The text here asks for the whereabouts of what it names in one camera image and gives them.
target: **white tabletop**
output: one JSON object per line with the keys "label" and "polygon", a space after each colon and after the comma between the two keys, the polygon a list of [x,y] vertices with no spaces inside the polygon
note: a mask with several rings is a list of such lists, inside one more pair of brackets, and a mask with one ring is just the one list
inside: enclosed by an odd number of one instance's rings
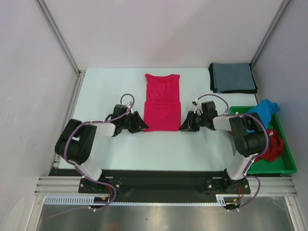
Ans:
{"label": "white tabletop", "polygon": [[[89,68],[81,87],[73,118],[81,121],[103,120],[112,113],[124,93],[135,97],[133,110],[143,118],[146,99],[144,74],[180,75],[181,122],[192,101],[210,91],[207,68]],[[230,106],[256,105],[253,94],[219,94]],[[226,105],[212,96],[221,115]],[[225,131],[201,128],[199,132],[154,131],[130,134],[124,130],[117,137],[94,139],[91,156],[102,169],[221,171],[233,159],[231,137]],[[63,159],[59,168],[71,168]]]}

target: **pink cloth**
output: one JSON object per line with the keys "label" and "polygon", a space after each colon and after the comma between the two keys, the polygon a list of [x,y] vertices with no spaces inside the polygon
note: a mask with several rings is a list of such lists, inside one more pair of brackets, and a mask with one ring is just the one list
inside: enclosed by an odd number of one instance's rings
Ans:
{"label": "pink cloth", "polygon": [[147,131],[178,131],[181,123],[180,76],[145,75],[147,79],[144,122]]}

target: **dark gray folded cloth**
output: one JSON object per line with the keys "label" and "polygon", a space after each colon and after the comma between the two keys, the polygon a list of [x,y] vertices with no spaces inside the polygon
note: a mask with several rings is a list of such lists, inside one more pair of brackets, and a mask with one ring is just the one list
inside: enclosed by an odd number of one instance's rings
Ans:
{"label": "dark gray folded cloth", "polygon": [[248,63],[218,64],[209,68],[211,90],[220,93],[257,93],[257,86]]}

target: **wall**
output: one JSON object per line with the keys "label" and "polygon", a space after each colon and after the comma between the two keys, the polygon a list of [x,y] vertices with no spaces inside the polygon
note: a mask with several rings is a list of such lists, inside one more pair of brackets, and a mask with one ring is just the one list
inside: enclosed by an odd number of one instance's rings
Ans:
{"label": "wall", "polygon": [[0,28],[0,227],[22,196],[20,230],[51,165],[76,76],[34,0],[1,1]]}
{"label": "wall", "polygon": [[282,0],[46,0],[79,68],[250,62]]}
{"label": "wall", "polygon": [[308,214],[308,1],[293,0],[263,51],[254,75],[259,97],[277,102],[292,151],[294,183]]}

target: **green bin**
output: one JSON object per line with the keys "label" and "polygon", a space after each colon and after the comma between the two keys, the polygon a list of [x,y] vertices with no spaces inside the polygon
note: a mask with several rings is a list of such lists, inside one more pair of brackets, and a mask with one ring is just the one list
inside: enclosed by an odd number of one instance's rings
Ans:
{"label": "green bin", "polygon": [[[230,113],[235,114],[236,112],[242,114],[246,113],[251,107],[249,106],[233,106],[230,107]],[[284,141],[284,152],[281,157],[273,162],[267,162],[266,160],[260,159],[258,162],[253,163],[248,170],[248,174],[262,174],[262,173],[281,173],[281,174],[292,174],[296,172],[296,166],[291,155],[287,140],[285,139],[282,127],[276,114],[271,117],[269,123],[269,129],[275,129]]]}

